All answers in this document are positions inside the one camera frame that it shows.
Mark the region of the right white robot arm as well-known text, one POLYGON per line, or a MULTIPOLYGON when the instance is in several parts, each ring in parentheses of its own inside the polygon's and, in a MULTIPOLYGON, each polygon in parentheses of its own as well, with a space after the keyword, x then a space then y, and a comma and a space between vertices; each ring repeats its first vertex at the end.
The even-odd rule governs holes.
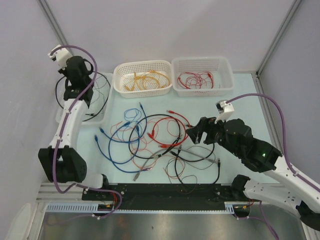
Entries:
POLYGON ((221 121, 202 117, 186 133, 194 144, 198 144, 206 133, 206 145, 219 144, 251 171, 268 175, 297 193, 303 202, 300 207, 303 222, 314 230, 320 229, 319 184, 290 166, 284 155, 270 143, 254 138, 251 128, 241 119, 221 121))

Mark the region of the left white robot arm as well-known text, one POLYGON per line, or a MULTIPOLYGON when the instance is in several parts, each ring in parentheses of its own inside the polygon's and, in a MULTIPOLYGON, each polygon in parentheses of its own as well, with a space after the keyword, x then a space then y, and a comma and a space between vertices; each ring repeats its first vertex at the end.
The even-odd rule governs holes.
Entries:
POLYGON ((65 86, 64 107, 57 131, 47 148, 41 148, 38 159, 47 179, 54 183, 76 182, 93 188, 100 200, 110 196, 111 188, 104 184, 106 176, 87 169, 86 161, 77 152, 80 128, 93 96, 88 61, 81 56, 65 60, 59 70, 70 82, 65 86))

